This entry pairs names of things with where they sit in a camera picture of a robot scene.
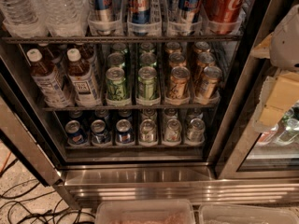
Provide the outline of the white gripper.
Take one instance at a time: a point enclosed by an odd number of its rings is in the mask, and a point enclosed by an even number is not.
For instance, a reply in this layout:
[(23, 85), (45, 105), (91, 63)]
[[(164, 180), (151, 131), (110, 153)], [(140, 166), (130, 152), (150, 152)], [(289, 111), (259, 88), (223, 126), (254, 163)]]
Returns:
[(273, 34), (254, 47), (250, 55), (257, 59), (270, 58), (274, 66), (294, 71), (281, 71), (263, 83), (252, 122), (253, 129), (262, 133), (273, 128), (299, 101), (299, 5), (290, 9)]

